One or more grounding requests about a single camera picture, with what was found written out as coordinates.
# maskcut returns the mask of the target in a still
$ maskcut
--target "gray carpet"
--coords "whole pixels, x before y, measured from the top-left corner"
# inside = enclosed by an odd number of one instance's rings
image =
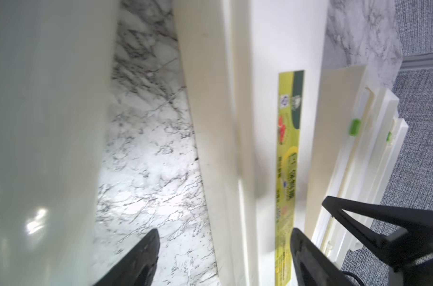
[[[433,70],[399,72],[393,92],[409,131],[381,204],[433,210]],[[376,220],[371,229],[389,234],[396,228]],[[342,270],[366,286],[388,283],[388,267],[366,248],[349,251]]]
[[[432,53],[433,0],[395,0],[395,5],[403,55]]]

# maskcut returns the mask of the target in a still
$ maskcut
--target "red graphic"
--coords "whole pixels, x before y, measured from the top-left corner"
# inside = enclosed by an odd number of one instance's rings
[[[283,117],[278,118],[278,131],[280,133],[280,143],[283,143],[283,139],[285,138],[285,130],[287,127],[283,124]]]

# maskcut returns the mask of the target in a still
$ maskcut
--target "yellow label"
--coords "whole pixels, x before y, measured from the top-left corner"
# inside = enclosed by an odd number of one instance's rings
[[[279,75],[277,183],[276,183],[276,286],[291,280],[290,237],[294,227],[297,155],[304,71]]]

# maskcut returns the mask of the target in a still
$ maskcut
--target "marble countertop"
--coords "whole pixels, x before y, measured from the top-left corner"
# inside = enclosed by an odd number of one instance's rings
[[[121,2],[93,282],[158,228],[153,285],[220,285],[171,2]],[[401,61],[393,0],[330,2],[323,68],[368,63],[391,88]]]

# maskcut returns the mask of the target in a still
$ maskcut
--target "green plastic piece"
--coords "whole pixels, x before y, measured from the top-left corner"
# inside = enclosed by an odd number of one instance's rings
[[[351,122],[350,131],[348,132],[348,134],[350,136],[356,137],[359,134],[360,127],[361,127],[361,119],[358,118],[354,119]]]

